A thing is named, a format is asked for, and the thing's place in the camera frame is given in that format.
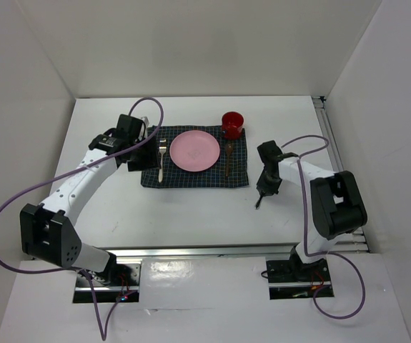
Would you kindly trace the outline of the silver table knife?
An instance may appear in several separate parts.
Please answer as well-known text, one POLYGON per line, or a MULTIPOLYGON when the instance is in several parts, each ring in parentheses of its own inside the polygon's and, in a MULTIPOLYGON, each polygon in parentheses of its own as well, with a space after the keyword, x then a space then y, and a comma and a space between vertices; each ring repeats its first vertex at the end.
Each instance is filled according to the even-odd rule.
POLYGON ((262 200, 264 199, 265 195, 264 194, 260 194, 259 199, 257 200, 254 208, 255 209, 259 209, 262 203, 262 200))

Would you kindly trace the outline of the silver fork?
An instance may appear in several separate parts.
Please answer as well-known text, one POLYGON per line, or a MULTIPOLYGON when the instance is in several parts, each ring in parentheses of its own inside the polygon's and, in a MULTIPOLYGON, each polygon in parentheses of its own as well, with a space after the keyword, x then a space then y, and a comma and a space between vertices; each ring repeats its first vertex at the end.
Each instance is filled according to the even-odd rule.
POLYGON ((167 152, 167 140, 166 139, 160 139, 159 140, 159 155, 160 155, 160 160, 159 160, 159 173, 158 173, 158 182, 162 183, 163 181, 163 160, 164 160, 164 155, 167 152))

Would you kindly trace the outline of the dark checkered cloth napkin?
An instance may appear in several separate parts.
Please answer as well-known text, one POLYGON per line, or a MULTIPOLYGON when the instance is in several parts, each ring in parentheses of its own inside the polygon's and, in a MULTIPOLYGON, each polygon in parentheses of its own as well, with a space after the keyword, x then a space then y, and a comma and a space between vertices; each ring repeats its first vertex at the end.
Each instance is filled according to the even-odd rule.
POLYGON ((220 147, 220 156, 217 162, 204 171, 185 171, 179 168, 170 157, 169 153, 164 155, 164 177, 163 181, 158 181, 159 170, 157 168, 148 169, 142 172, 141 185, 151 189, 170 188, 227 188, 236 189, 249 186, 247 174, 247 138, 243 131, 240 138, 232 142, 233 152, 229 163, 229 175, 225 175, 226 153, 225 145, 227 141, 222 136, 221 126, 163 126, 160 128, 157 139, 166 139, 170 145, 180 134, 199 130, 212 135, 220 147))

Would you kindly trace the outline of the pink plate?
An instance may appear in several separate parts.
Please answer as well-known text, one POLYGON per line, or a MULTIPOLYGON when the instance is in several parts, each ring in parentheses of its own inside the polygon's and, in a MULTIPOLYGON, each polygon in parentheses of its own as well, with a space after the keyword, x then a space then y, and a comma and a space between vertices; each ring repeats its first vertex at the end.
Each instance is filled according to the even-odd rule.
POLYGON ((186 172, 205 171, 218 161, 220 145, 209 133, 190 130, 172 141, 169 155, 173 163, 186 172))

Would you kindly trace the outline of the brown wooden spoon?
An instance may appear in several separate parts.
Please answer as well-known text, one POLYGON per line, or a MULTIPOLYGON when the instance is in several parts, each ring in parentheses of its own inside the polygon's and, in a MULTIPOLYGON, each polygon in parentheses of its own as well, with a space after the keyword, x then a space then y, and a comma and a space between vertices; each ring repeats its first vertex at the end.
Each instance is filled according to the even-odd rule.
POLYGON ((226 143, 224 151, 225 151, 225 154, 226 154, 226 164, 225 164, 225 173, 224 173, 224 175, 225 175, 226 178, 228 178, 229 173, 230 173, 231 156, 232 156, 232 152, 234 151, 232 141, 228 141, 226 143))

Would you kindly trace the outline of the red mug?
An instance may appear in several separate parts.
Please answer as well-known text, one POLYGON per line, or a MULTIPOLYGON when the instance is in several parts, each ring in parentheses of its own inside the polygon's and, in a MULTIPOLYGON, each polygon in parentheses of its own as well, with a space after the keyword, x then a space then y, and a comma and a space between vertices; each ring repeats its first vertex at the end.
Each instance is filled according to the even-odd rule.
POLYGON ((222 136, 227 140, 239 139, 242 135, 244 117, 235 111, 222 116, 222 136))

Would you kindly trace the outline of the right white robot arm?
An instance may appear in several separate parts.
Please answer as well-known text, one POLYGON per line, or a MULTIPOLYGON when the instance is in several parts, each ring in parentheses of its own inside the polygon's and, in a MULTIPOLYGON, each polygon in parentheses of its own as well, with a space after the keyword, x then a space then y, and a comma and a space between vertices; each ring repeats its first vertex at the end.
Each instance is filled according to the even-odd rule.
POLYGON ((269 277, 306 282, 321 270, 326 253, 343 234, 351 234, 367 223, 367 212, 354 175, 333 172, 301 161, 293 153, 262 157, 263 170, 257 181, 258 209, 264 197, 279 193, 283 181, 301 188, 304 209, 303 237, 290 252, 283 267, 268 271, 269 277))

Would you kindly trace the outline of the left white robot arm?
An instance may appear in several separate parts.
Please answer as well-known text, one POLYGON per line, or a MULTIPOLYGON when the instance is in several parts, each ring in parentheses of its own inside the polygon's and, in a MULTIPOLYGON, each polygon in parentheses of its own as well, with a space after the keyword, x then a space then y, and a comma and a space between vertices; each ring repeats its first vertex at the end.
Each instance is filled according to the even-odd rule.
POLYGON ((40 204, 21 210, 23 252, 62 269, 85 269, 102 285, 119 282, 129 269, 115 254, 83 243, 74 226, 98 188, 123 164, 131 172, 156 167, 155 134, 139 139, 131 131, 110 129, 96 136, 74 174, 40 204))

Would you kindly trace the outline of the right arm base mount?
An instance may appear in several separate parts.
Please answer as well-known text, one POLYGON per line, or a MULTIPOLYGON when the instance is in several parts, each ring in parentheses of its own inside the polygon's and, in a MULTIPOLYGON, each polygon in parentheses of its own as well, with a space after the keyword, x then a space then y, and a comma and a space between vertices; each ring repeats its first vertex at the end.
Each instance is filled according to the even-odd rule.
POLYGON ((334 297, 329 267, 324 259, 310 267, 295 269, 288 260, 267 260, 261 277, 268 282, 269 298, 308 299, 316 291, 318 297, 334 297))

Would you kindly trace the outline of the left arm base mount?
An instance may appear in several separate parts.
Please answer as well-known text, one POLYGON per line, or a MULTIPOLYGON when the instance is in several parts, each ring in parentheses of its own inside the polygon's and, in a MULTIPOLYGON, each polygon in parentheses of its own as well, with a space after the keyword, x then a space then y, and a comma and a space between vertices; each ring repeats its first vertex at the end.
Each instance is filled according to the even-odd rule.
MULTIPOLYGON (((98 304, 135 303, 139 301, 139 285, 141 279, 142 263, 129 260, 122 263, 122 270, 111 281, 99 277, 95 272, 87 271, 94 288, 98 304)), ((89 280, 78 273, 74 286, 72 302, 74 304, 91 304, 93 296, 89 280)))

